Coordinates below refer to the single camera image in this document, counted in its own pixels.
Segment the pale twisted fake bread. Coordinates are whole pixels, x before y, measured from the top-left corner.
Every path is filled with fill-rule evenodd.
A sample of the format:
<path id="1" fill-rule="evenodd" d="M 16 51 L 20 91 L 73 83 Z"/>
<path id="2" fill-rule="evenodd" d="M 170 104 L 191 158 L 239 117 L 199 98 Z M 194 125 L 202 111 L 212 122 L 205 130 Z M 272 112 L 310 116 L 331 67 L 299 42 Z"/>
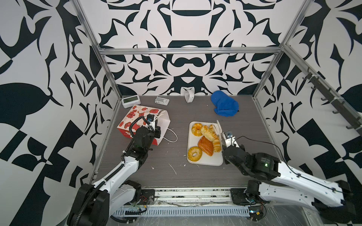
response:
<path id="1" fill-rule="evenodd" d="M 213 142 L 214 140 L 218 139 L 218 135 L 215 131 L 215 127 L 213 124 L 209 126 L 203 126 L 201 129 L 201 134 L 209 141 Z"/>

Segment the brown triangular fake pastry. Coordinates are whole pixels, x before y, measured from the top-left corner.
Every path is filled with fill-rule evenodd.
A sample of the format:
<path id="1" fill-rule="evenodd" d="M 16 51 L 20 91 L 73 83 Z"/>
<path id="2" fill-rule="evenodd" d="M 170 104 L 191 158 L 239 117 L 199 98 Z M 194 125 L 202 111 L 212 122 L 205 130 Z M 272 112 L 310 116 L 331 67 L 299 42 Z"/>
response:
<path id="1" fill-rule="evenodd" d="M 208 156 L 212 156 L 214 154 L 213 143 L 209 141 L 205 136 L 203 136 L 199 142 L 198 147 L 206 153 Z"/>

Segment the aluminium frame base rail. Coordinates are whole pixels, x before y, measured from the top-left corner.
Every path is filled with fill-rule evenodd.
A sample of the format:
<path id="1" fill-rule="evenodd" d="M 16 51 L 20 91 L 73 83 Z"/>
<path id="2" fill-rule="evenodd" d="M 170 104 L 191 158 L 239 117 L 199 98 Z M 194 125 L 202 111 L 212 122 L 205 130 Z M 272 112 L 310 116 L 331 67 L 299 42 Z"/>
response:
<path id="1" fill-rule="evenodd" d="M 154 188 L 153 204 L 132 203 L 118 209 L 110 218 L 121 222 L 153 216 L 243 216 L 258 221 L 266 216 L 268 204 L 289 204 L 271 201 L 265 204 L 235 205 L 231 188 Z"/>

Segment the yellow fake bread bun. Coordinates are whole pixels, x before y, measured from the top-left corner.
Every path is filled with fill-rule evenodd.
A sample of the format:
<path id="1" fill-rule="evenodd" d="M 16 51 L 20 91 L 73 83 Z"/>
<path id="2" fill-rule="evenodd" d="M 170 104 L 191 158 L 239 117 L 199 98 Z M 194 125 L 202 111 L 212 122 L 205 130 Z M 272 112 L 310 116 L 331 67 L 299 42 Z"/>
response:
<path id="1" fill-rule="evenodd" d="M 201 132 L 202 128 L 203 128 L 203 125 L 201 123 L 195 123 L 195 124 L 193 124 L 193 126 L 191 128 L 191 133 L 196 137 L 200 137 L 203 135 Z"/>

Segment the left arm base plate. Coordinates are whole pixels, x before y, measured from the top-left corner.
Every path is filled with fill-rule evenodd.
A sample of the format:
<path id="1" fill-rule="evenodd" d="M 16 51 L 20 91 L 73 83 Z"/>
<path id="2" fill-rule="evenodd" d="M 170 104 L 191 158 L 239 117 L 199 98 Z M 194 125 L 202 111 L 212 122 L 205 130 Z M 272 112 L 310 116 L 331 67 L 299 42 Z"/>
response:
<path id="1" fill-rule="evenodd" d="M 155 189 L 131 189 L 131 192 L 118 198 L 117 201 L 121 206 L 136 203 L 139 205 L 153 204 L 155 199 Z"/>

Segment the grey wall hook rail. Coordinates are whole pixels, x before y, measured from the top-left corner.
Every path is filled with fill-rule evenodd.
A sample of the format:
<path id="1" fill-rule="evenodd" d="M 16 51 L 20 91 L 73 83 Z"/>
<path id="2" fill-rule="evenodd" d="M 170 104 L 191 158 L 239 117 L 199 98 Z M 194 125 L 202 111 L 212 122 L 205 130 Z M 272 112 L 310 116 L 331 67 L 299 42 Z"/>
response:
<path id="1" fill-rule="evenodd" d="M 355 130 L 362 136 L 362 116 L 345 98 L 338 94 L 338 92 L 329 85 L 321 75 L 314 74 L 309 67 L 307 68 L 307 75 L 303 79 L 312 83 L 312 90 L 318 90 L 323 95 L 321 101 L 332 104 L 335 108 L 335 111 L 333 111 L 335 115 L 341 115 L 349 123 L 349 126 L 346 126 L 348 130 Z"/>

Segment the red white paper bag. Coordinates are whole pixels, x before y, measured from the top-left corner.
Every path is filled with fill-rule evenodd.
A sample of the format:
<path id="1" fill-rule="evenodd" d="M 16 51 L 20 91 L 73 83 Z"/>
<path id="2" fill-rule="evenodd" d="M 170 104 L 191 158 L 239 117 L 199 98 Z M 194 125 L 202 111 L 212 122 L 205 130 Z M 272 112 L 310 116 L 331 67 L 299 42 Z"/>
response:
<path id="1" fill-rule="evenodd" d="M 132 133 L 130 132 L 130 128 L 132 129 L 133 134 L 136 134 L 137 129 L 144 127 L 149 127 L 143 119 L 139 119 L 136 123 L 133 124 L 134 121 L 139 117 L 153 117 L 154 120 L 150 122 L 150 125 L 155 129 L 155 123 L 158 127 L 160 127 L 160 138 L 154 138 L 152 144 L 159 146 L 162 140 L 165 138 L 165 134 L 169 125 L 171 123 L 169 114 L 166 110 L 147 107 L 142 105 L 133 105 L 126 116 L 122 119 L 122 121 L 118 124 L 117 129 L 123 134 L 126 138 L 132 138 Z"/>

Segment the white plastic tray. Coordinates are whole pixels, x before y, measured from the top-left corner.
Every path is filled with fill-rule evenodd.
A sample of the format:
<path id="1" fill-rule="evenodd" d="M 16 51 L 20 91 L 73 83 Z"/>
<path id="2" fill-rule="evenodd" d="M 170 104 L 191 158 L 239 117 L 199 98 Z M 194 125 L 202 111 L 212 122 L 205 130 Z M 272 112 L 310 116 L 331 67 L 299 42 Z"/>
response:
<path id="1" fill-rule="evenodd" d="M 196 147 L 199 140 L 201 139 L 201 137 L 194 136 L 191 132 L 192 126 L 195 123 L 201 123 L 202 125 L 207 125 L 207 126 L 213 125 L 216 130 L 216 134 L 221 137 L 221 127 L 219 124 L 210 123 L 210 122 L 192 121 L 189 124 L 187 153 L 190 148 Z M 209 156 L 206 153 L 202 152 L 201 158 L 196 162 L 191 161 L 190 158 L 188 157 L 188 154 L 186 154 L 186 156 L 187 156 L 188 162 L 191 164 L 209 165 L 209 166 L 221 166 L 223 164 L 223 156 L 222 156 L 221 152 L 218 152 L 218 153 L 214 152 L 212 156 Z"/>

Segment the blue cap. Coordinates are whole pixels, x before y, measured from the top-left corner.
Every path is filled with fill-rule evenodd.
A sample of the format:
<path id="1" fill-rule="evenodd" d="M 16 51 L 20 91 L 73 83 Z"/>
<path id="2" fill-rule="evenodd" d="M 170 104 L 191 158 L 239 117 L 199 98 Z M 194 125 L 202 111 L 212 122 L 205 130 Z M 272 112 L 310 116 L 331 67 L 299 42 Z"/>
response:
<path id="1" fill-rule="evenodd" d="M 211 95 L 211 101 L 215 106 L 214 111 L 217 115 L 232 117 L 239 111 L 238 102 L 220 90 Z"/>

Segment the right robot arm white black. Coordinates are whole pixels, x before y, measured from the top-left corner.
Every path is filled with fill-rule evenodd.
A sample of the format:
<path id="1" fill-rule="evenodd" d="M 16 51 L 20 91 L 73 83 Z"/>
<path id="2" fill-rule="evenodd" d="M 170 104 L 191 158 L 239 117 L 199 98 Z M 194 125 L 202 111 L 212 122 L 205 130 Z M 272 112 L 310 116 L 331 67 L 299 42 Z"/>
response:
<path id="1" fill-rule="evenodd" d="M 250 176 L 244 199 L 250 203 L 283 202 L 303 206 L 329 221 L 346 224 L 355 217 L 350 185 L 343 180 L 329 182 L 291 168 L 266 154 L 249 154 L 231 145 L 223 150 L 226 162 Z"/>

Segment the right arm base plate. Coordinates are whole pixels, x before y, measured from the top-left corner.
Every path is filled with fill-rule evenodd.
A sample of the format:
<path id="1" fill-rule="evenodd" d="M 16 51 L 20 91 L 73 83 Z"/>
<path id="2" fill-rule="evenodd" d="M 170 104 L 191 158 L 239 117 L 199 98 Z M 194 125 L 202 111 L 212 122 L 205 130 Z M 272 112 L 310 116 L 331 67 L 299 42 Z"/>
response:
<path id="1" fill-rule="evenodd" d="M 258 191 L 252 191 L 248 188 L 231 188 L 231 198 L 235 205 L 254 205 L 254 204 L 265 204 L 269 201 L 263 200 L 259 196 Z"/>

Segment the white digital clock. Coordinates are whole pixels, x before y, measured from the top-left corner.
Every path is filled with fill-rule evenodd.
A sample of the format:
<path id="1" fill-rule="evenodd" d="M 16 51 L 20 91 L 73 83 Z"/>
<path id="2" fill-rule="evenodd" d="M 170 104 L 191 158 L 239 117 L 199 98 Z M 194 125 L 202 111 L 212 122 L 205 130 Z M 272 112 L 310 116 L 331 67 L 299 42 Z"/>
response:
<path id="1" fill-rule="evenodd" d="M 140 105 L 141 100 L 138 95 L 133 95 L 133 96 L 122 98 L 121 103 L 122 103 L 122 106 L 126 109 L 126 108 L 133 107 L 134 105 Z"/>

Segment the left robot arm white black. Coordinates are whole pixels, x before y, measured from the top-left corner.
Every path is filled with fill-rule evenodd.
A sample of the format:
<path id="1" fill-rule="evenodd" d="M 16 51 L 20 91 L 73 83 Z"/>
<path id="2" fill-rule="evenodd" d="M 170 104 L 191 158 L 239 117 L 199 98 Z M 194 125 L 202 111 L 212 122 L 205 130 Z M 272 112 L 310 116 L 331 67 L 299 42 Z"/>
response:
<path id="1" fill-rule="evenodd" d="M 109 218 L 127 203 L 137 202 L 141 185 L 129 180 L 145 163 L 154 140 L 161 136 L 159 126 L 140 127 L 121 156 L 121 162 L 93 184 L 83 184 L 75 197 L 67 225 L 105 226 Z"/>

